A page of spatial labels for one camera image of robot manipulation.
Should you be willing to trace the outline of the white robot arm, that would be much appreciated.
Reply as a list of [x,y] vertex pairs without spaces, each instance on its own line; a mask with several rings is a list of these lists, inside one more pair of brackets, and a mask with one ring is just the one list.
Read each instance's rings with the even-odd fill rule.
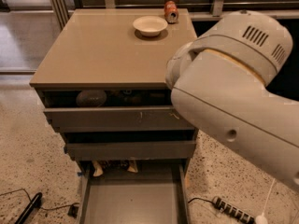
[[226,15],[167,64],[177,112],[194,127],[299,190],[299,102],[267,90],[292,36],[256,11]]

